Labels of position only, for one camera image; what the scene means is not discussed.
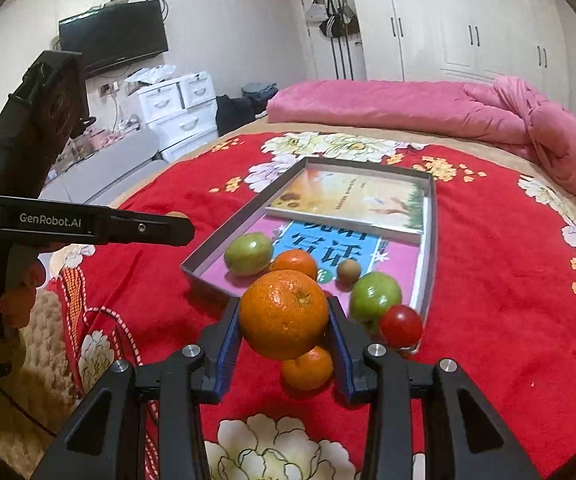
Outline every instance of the red tomato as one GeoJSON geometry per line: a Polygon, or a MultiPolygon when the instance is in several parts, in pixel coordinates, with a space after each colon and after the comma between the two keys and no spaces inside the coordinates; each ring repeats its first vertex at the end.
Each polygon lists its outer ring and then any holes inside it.
{"type": "Polygon", "coordinates": [[[408,348],[421,339],[423,323],[410,307],[393,305],[381,316],[379,330],[392,348],[408,348]]]}

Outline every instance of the flat screen tv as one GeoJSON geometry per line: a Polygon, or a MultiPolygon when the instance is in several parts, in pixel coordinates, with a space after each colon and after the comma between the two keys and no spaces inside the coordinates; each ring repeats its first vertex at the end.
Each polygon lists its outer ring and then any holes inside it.
{"type": "Polygon", "coordinates": [[[158,0],[88,10],[60,20],[58,35],[61,50],[83,54],[88,78],[168,50],[158,0]]]}

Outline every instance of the orange fruit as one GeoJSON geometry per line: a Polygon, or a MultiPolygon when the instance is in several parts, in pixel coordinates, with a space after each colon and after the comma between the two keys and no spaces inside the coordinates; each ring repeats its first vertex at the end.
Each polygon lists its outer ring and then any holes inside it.
{"type": "Polygon", "coordinates": [[[270,270],[298,270],[309,278],[317,280],[317,262],[309,253],[301,249],[283,251],[271,263],[270,270]]]}
{"type": "Polygon", "coordinates": [[[310,352],[281,365],[286,383],[305,392],[323,386],[333,372],[332,357],[321,346],[315,346],[310,352]]]}
{"type": "Polygon", "coordinates": [[[324,291],[296,270],[264,274],[239,302],[245,340],[258,354],[277,361],[296,359],[314,348],[327,321],[324,291]]]}

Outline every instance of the pink blanket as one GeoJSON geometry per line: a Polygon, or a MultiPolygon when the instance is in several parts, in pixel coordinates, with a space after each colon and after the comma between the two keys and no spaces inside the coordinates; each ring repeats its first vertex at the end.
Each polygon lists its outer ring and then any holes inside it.
{"type": "Polygon", "coordinates": [[[480,140],[538,162],[576,196],[576,116],[516,77],[455,82],[309,81],[268,104],[271,123],[388,128],[480,140]]]}

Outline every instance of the white wardrobe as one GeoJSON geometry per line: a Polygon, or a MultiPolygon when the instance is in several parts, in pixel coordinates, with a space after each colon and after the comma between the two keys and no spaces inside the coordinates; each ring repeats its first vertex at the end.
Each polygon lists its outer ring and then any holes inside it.
{"type": "Polygon", "coordinates": [[[355,0],[368,79],[527,79],[568,105],[555,0],[355,0]]]}

